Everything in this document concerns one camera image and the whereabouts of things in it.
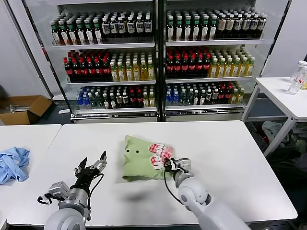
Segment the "white tabletop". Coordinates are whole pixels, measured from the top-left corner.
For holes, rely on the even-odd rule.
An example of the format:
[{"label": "white tabletop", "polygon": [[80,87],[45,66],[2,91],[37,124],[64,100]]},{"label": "white tabletop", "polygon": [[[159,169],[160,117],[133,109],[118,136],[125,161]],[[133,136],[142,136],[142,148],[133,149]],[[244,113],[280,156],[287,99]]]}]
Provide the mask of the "white tabletop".
[{"label": "white tabletop", "polygon": [[297,120],[307,119],[307,90],[299,90],[291,95],[289,78],[256,78],[261,90],[287,115]]},{"label": "white tabletop", "polygon": [[[93,192],[87,226],[197,224],[195,216],[167,192],[163,180],[128,183],[121,178],[126,135],[171,145],[177,157],[191,158],[192,172],[211,195],[225,201],[245,222],[297,217],[243,122],[163,122],[64,125],[24,192],[27,199],[14,207],[8,223],[43,226],[58,206],[39,204],[37,197],[58,181],[74,184],[74,168],[80,161],[88,157],[90,165],[106,150],[105,176]],[[174,182],[168,183],[175,191]]]},{"label": "white tabletop", "polygon": [[27,125],[27,126],[0,126],[0,151],[11,147],[20,147],[30,150],[29,165],[26,167],[29,178],[23,182],[10,180],[0,185],[0,229],[5,228],[5,220],[15,202],[22,203],[24,188],[32,180],[33,172],[40,165],[40,159],[46,153],[61,125]]}]

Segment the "green bag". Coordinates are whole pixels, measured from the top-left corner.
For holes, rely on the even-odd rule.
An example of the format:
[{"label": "green bag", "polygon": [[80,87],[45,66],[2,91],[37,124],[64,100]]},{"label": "green bag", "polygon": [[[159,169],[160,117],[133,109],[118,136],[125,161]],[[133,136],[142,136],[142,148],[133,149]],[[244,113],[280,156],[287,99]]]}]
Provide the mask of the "green bag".
[{"label": "green bag", "polygon": [[173,148],[127,135],[125,137],[123,179],[127,181],[163,179],[164,163],[174,157]]}]

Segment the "robotic arm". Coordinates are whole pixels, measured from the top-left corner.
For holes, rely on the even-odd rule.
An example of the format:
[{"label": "robotic arm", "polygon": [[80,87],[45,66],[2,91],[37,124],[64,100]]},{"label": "robotic arm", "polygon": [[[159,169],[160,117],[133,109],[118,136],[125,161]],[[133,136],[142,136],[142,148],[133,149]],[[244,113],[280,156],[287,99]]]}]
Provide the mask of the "robotic arm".
[{"label": "robotic arm", "polygon": [[[85,230],[86,221],[91,220],[90,198],[102,180],[101,172],[106,167],[106,151],[92,166],[86,167],[86,162],[87,158],[75,168],[77,181],[73,186],[69,188],[63,181],[57,182],[49,188],[48,193],[37,199],[45,205],[51,204],[51,199],[59,201],[59,210],[49,217],[44,226],[45,230]],[[101,178],[90,191],[92,180],[99,176]]]},{"label": "robotic arm", "polygon": [[172,173],[180,202],[197,217],[202,230],[249,230],[250,228],[224,203],[215,200],[190,172],[191,160],[171,158],[165,171]]}]

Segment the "shelf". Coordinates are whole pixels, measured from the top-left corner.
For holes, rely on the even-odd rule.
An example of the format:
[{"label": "shelf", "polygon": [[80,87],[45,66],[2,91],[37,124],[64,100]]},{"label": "shelf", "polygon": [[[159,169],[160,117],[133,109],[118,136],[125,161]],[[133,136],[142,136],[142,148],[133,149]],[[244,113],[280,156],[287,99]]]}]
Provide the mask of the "shelf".
[{"label": "shelf", "polygon": [[109,85],[154,85],[155,80],[138,80],[138,81],[107,81],[107,82],[80,82],[67,83],[70,86],[109,86]]},{"label": "shelf", "polygon": [[140,113],[156,113],[156,107],[149,108],[124,108],[124,109],[79,109],[76,115],[109,115],[109,114],[140,114]]},{"label": "shelf", "polygon": [[110,3],[110,2],[139,2],[139,1],[152,1],[152,0],[38,0],[38,2],[41,5],[72,5],[72,4]]},{"label": "shelf", "polygon": [[75,45],[75,46],[53,46],[57,50],[80,50],[80,49],[124,49],[124,48],[149,48],[154,47],[154,42],[139,43],[113,43],[95,45]]},{"label": "shelf", "polygon": [[205,104],[205,105],[188,105],[188,106],[166,106],[166,112],[178,111],[195,111],[195,110],[219,110],[219,109],[242,109],[244,104]]},{"label": "shelf", "polygon": [[218,45],[259,45],[272,44],[273,40],[245,39],[245,40],[211,40],[211,41],[178,41],[166,42],[166,46],[218,46]]},{"label": "shelf", "polygon": [[185,79],[167,79],[165,82],[167,84],[171,83],[192,83],[192,82],[212,82],[212,81],[247,81],[252,80],[254,77],[227,77],[227,78],[185,78]]}]

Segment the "display refrigerator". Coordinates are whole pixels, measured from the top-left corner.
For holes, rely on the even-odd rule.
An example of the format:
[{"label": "display refrigerator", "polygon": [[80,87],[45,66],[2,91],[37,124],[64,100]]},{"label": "display refrigerator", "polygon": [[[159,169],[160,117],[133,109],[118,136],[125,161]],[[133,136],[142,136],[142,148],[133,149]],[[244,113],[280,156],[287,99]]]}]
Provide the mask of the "display refrigerator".
[{"label": "display refrigerator", "polygon": [[288,0],[6,0],[75,123],[240,119]]}]

